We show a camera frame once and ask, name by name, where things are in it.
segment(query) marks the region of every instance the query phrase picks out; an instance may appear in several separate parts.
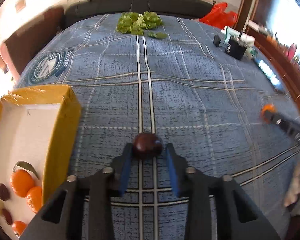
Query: plaid tablecloth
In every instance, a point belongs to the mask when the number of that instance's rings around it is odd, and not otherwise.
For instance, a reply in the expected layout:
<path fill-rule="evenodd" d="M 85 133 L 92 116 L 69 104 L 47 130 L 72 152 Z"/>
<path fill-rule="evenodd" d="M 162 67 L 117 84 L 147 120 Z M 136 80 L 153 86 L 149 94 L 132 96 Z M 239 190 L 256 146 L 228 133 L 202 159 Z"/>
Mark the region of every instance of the plaid tablecloth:
<path fill-rule="evenodd" d="M 69 174 L 109 165 L 140 132 L 155 132 L 207 175 L 233 175 L 284 237 L 282 206 L 298 149 L 260 118 L 261 107 L 300 119 L 287 95 L 251 61 L 216 48 L 220 30 L 162 16 L 164 40 L 115 31 L 120 14 L 95 16 L 57 35 L 28 64 L 18 87 L 69 84 L 82 106 Z M 187 199 L 173 196 L 164 155 L 133 161 L 129 188 L 112 199 L 116 239 L 183 239 Z M 211 199 L 213 239 L 216 239 Z M 86 204 L 82 238 L 87 238 Z"/>

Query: orange fruit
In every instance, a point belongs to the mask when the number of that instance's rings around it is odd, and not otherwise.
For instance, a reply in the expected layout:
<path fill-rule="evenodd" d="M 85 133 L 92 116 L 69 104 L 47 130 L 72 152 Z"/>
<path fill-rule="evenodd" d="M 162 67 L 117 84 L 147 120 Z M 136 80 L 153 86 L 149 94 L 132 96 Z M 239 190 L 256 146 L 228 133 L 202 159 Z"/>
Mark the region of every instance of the orange fruit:
<path fill-rule="evenodd" d="M 265 120 L 267 123 L 270 123 L 270 120 L 266 119 L 266 117 L 265 117 L 265 112 L 267 110 L 270 111 L 271 113 L 276 113 L 277 109 L 272 104 L 264 105 L 263 108 L 261 109 L 261 117 L 262 117 L 262 119 Z"/>
<path fill-rule="evenodd" d="M 34 213 L 38 213 L 42 207 L 41 202 L 42 189 L 41 187 L 33 187 L 29 190 L 27 194 L 27 204 Z"/>
<path fill-rule="evenodd" d="M 12 173 L 10 186 L 17 196 L 26 197 L 29 189 L 34 187 L 34 179 L 27 171 L 19 169 Z"/>
<path fill-rule="evenodd" d="M 12 224 L 13 232 L 16 236 L 21 236 L 27 225 L 22 221 L 14 221 Z"/>

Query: plastic bag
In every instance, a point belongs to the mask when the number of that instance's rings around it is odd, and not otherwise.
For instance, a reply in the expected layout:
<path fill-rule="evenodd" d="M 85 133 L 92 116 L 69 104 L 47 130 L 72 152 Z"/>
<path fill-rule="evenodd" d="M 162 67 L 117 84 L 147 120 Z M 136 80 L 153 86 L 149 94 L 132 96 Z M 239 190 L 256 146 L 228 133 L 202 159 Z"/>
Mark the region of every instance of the plastic bag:
<path fill-rule="evenodd" d="M 227 7 L 226 2 L 215 4 L 211 11 L 199 21 L 220 29 L 224 29 L 225 26 L 232 27 L 237 22 L 238 15 L 233 11 L 225 13 Z"/>

